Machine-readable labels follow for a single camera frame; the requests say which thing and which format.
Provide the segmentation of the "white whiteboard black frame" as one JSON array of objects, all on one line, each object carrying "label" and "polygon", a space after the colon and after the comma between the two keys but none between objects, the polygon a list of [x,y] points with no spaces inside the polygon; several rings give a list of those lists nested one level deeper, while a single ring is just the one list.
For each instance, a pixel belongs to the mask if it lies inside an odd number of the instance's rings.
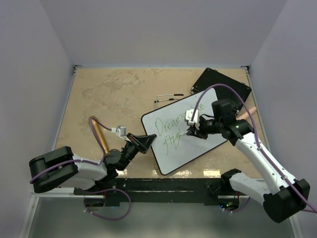
[{"label": "white whiteboard black frame", "polygon": [[162,175],[167,175],[226,142],[220,135],[209,135],[206,140],[182,135],[189,127],[185,112],[193,109],[202,93],[144,114],[142,126],[147,135],[156,134],[152,151]]}]

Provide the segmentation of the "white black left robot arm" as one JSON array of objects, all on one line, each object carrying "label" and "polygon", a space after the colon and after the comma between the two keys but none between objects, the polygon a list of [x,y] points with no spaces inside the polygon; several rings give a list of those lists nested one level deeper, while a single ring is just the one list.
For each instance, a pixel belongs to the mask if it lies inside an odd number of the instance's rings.
[{"label": "white black left robot arm", "polygon": [[64,186],[98,194],[102,184],[116,178],[117,172],[125,170],[138,153],[146,154],[156,137],[156,134],[135,136],[129,133],[121,150],[110,150],[98,162],[74,154],[69,146],[50,151],[30,160],[30,184],[35,193]]}]

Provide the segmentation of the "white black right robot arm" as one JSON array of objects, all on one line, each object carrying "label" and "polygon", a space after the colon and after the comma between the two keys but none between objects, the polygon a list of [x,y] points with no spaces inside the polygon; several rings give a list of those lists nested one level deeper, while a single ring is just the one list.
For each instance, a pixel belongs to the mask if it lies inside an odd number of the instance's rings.
[{"label": "white black right robot arm", "polygon": [[310,193],[305,179],[298,180],[281,166],[260,142],[255,129],[245,120],[237,119],[227,100],[212,103],[213,116],[200,115],[190,109],[185,113],[188,136],[207,139],[221,134],[241,151],[258,170],[264,183],[250,178],[238,169],[222,174],[221,190],[227,195],[241,192],[260,203],[268,216],[281,223],[303,211]]}]

